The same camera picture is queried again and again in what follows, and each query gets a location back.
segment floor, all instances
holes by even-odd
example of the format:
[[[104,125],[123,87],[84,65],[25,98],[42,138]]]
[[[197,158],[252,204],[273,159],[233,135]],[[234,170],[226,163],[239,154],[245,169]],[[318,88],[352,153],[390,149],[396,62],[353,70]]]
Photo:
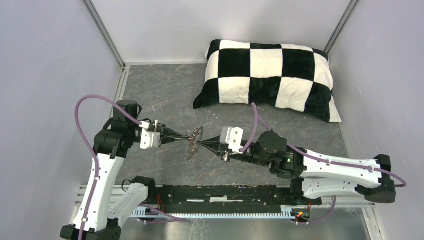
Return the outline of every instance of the floor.
[[[142,107],[140,119],[149,118],[166,124],[179,133],[204,126],[203,139],[216,137],[225,126],[251,134],[253,112],[249,105],[217,104],[193,109],[193,101],[204,84],[205,64],[136,65],[131,66],[124,99],[135,100]],[[274,131],[290,143],[315,152],[347,157],[339,125],[326,123],[290,109],[259,106],[259,114]],[[265,131],[258,128],[258,135]],[[164,145],[160,149],[140,150],[138,145],[128,156],[118,174],[116,184],[135,176],[154,178],[158,185],[272,184],[288,185],[289,180],[270,174],[267,167],[249,163],[223,162],[200,148],[193,162],[186,161],[186,142]],[[328,210],[313,210],[312,219]],[[338,208],[322,223],[296,227],[286,219],[193,219],[144,226],[135,218],[123,226],[122,240],[224,240],[224,239],[370,239],[360,208]]]
[[[206,64],[134,65],[123,98],[142,106],[140,119],[149,118],[168,128],[185,133],[204,126],[203,139],[219,136],[225,126],[244,129],[251,134],[253,112],[245,104],[217,104],[193,109],[193,101],[202,91]],[[347,157],[339,125],[326,123],[291,109],[259,105],[259,114],[274,131],[298,147],[315,152]],[[258,128],[255,140],[266,129]],[[118,174],[116,184],[135,176],[154,178],[156,183],[195,184],[272,184],[290,181],[270,174],[267,167],[236,160],[223,162],[200,148],[193,162],[186,161],[187,142],[175,142],[160,149],[130,150]]]

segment white wall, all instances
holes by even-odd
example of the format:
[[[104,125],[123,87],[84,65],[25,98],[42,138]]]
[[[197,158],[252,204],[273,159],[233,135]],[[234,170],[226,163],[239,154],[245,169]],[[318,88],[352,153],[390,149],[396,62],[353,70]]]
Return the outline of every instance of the white wall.
[[[361,1],[330,52],[334,98],[355,158],[388,154],[407,182],[377,210],[388,240],[423,239],[424,1]]]
[[[205,61],[214,39],[324,49],[349,0],[92,0],[127,63]]]
[[[113,95],[120,68],[81,0],[0,4],[0,238],[59,239],[91,157],[74,123],[84,95]],[[110,106],[88,100],[88,139]]]

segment black and white pillow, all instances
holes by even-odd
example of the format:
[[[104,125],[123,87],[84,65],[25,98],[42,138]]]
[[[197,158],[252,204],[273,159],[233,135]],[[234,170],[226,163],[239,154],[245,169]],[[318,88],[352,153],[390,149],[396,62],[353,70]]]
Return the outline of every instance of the black and white pillow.
[[[325,52],[292,44],[213,40],[205,84],[193,108],[214,104],[269,104],[340,123]]]

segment cushion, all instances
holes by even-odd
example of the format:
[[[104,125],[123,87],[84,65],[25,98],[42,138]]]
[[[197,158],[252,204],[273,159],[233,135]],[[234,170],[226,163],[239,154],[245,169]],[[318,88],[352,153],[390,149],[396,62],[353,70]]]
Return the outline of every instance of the cushion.
[[[325,52],[292,44],[213,40],[194,109],[214,104],[269,104],[340,123]]]

